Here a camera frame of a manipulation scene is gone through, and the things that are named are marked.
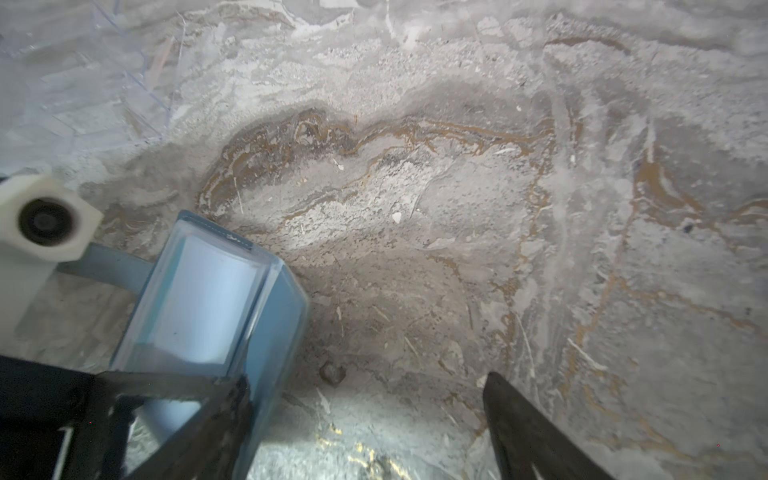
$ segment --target white plastic part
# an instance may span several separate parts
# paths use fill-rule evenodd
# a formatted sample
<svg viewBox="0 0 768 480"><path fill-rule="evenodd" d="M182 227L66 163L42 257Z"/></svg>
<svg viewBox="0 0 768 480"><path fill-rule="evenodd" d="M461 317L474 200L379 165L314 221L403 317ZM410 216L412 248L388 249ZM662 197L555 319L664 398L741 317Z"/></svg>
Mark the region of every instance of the white plastic part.
<svg viewBox="0 0 768 480"><path fill-rule="evenodd" d="M74 218L73 231L59 244L44 247L21 232L19 214L37 199L53 200ZM56 264L82 257L103 216L46 175L18 175L0 183L0 346L12 339L14 328Z"/></svg>

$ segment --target dark spot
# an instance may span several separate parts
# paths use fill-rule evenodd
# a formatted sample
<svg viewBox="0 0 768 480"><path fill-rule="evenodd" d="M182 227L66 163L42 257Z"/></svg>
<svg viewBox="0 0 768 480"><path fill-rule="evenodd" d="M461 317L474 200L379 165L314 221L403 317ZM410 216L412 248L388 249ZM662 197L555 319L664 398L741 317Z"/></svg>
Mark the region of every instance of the dark spot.
<svg viewBox="0 0 768 480"><path fill-rule="evenodd" d="M346 369L343 366L334 365L330 360L320 367L320 378L332 387L339 386L344 377L346 377Z"/></svg>

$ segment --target black metal frame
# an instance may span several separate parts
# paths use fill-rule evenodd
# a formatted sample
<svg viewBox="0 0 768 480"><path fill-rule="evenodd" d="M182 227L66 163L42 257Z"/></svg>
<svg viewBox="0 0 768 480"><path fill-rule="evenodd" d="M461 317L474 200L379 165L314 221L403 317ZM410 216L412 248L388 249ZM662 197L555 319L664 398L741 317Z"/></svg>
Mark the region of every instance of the black metal frame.
<svg viewBox="0 0 768 480"><path fill-rule="evenodd" d="M4 356L0 399L0 480L48 480L57 442L65 453L56 455L60 463L65 456L60 480L123 478L133 412L147 399L203 406L126 479L227 480L253 414L245 376L91 375ZM71 429L69 443L62 428Z"/></svg>
<svg viewBox="0 0 768 480"><path fill-rule="evenodd" d="M502 480L613 480L500 374L482 398Z"/></svg>

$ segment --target marble surface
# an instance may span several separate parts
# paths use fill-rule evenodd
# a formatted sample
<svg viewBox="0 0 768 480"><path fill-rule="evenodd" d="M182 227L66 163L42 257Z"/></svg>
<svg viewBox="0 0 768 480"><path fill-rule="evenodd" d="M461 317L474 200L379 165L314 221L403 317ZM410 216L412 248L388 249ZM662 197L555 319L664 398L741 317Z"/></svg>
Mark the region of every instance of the marble surface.
<svg viewBox="0 0 768 480"><path fill-rule="evenodd" d="M35 168L103 243L187 208L300 278L253 478L499 478L491 370L617 478L768 475L763 3L197 8L164 141ZM54 276L10 353L106 368L133 300Z"/></svg>

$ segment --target black circular center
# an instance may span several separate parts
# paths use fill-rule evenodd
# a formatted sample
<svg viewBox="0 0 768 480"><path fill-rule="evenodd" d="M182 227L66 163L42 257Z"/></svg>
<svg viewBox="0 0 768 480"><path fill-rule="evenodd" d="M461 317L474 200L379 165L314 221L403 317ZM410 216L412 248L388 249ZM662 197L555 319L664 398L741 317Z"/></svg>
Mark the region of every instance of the black circular center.
<svg viewBox="0 0 768 480"><path fill-rule="evenodd" d="M64 241L72 232L74 218L67 207L38 198L24 206L18 215L18 227L27 240L50 247Z"/></svg>

